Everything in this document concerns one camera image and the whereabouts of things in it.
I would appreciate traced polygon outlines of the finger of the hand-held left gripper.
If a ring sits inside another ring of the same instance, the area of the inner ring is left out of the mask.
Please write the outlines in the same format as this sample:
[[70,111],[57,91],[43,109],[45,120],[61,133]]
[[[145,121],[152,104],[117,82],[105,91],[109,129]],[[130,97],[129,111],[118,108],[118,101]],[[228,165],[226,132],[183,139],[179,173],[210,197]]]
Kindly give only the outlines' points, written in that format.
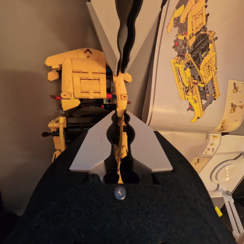
[[119,1],[87,1],[93,26],[108,65],[115,76],[119,75],[122,63],[122,21]]
[[127,39],[122,54],[122,73],[126,73],[158,19],[165,1],[134,0],[127,17]]

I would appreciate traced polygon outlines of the toy car instruction booklet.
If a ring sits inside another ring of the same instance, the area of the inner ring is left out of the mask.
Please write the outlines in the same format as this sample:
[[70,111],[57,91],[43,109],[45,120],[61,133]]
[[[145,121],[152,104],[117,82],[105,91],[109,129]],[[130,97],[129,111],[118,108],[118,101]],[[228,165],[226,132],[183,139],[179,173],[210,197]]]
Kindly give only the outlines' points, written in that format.
[[189,162],[243,126],[244,1],[166,1],[143,121]]

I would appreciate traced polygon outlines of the yellow toy brick car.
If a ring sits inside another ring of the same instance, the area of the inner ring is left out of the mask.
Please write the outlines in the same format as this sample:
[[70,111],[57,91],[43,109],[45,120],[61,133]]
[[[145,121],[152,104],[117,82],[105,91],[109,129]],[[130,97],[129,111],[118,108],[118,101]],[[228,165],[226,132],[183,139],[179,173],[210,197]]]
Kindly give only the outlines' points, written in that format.
[[[113,72],[103,52],[82,48],[50,56],[45,64],[52,67],[48,80],[61,79],[60,96],[51,97],[60,100],[63,112],[78,108],[84,100],[116,99]],[[118,117],[119,139],[115,142],[118,183],[122,184],[120,165],[127,156],[127,126],[124,115]]]

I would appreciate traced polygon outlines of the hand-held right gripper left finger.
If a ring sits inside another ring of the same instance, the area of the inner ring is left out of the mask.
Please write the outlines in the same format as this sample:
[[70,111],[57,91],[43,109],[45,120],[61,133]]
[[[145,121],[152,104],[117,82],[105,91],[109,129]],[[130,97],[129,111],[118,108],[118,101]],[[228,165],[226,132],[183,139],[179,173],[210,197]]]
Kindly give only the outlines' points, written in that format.
[[88,130],[70,171],[97,174],[105,183],[118,182],[113,143],[117,121],[117,111],[114,110]]

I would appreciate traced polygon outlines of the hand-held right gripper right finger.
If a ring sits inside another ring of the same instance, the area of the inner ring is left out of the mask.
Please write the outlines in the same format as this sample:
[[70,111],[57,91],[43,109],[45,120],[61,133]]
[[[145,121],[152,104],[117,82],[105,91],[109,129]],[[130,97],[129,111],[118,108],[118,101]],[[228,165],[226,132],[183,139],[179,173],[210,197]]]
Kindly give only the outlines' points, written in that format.
[[170,172],[173,167],[154,131],[132,113],[125,111],[127,156],[122,159],[122,181],[136,184],[140,178],[156,172]]

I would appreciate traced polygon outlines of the grey desk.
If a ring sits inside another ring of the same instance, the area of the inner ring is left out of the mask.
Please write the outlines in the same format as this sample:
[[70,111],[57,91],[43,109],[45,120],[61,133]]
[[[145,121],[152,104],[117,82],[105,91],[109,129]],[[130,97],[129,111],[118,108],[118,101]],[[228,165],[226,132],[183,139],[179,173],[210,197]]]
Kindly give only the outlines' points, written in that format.
[[1,1],[1,193],[22,215],[55,152],[48,123],[60,114],[60,80],[48,81],[47,57],[102,50],[87,1]]

